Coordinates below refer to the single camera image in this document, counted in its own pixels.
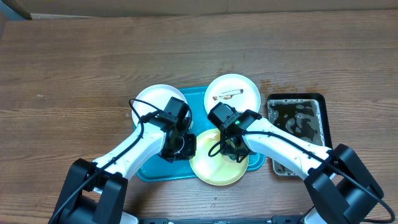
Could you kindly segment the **yellow-green plate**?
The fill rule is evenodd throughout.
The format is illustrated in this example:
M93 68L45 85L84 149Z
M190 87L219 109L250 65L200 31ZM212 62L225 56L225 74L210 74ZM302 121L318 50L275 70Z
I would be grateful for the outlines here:
M208 156L211 147L220 140L218 129L209 129L197 136L195 155L189 160L195 175L207 184L224 186L238 181L248 168L249 159L237 163L227 155Z

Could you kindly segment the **white plate with small stain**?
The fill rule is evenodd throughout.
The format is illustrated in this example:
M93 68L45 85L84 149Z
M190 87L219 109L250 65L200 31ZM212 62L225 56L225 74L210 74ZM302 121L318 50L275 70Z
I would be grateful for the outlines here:
M171 97L187 103L186 98L178 89L164 84L152 85L145 88L136 96L136 99L148 102L158 109L164 110ZM134 101L132 105L139 116L144 116L147 113L155 111L155 108L138 101Z

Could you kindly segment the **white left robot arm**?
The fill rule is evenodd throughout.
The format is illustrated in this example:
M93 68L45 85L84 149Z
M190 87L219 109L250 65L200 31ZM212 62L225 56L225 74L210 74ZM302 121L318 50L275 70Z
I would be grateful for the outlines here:
M195 150L194 134L172 139L160 127L143 124L109 153L70 166L49 222L137 223L123 210L129 180L156 154L175 162L189 160Z

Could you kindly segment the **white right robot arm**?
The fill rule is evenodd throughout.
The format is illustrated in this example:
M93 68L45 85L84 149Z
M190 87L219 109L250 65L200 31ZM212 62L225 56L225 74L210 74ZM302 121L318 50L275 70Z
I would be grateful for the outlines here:
M335 149L305 142L251 110L222 106L208 115L220 130L220 146L230 154L264 154L294 171L303 181L313 208L302 223L361 223L384 196L378 183L348 146Z

